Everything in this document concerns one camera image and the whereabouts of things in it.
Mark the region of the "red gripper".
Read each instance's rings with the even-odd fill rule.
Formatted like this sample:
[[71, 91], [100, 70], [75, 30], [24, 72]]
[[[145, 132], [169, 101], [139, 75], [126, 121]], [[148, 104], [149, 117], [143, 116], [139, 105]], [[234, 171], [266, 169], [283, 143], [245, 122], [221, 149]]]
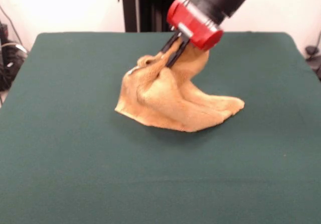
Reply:
[[189, 41], [201, 50], [209, 50], [223, 36], [223, 30], [202, 13], [190, 0], [174, 0], [168, 10], [167, 22], [180, 32], [174, 32], [160, 52], [165, 53], [179, 38], [181, 32], [187, 37], [182, 37], [178, 50], [170, 55], [167, 61], [168, 68], [175, 64]]

